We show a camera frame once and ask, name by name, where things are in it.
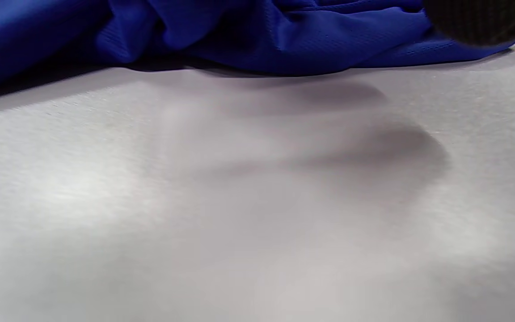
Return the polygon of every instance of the blue cloth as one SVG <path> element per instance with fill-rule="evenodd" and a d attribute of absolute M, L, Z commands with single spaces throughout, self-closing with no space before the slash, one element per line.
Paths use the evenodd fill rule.
<path fill-rule="evenodd" d="M 51 56 L 178 53 L 278 75 L 486 57 L 431 32 L 420 0 L 0 0 L 0 82 Z"/>

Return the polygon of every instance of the white surface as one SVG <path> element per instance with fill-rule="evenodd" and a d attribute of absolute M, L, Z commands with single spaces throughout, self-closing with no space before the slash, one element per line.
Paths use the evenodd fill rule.
<path fill-rule="evenodd" d="M 0 322 L 515 321 L 515 51 L 0 97 Z"/>

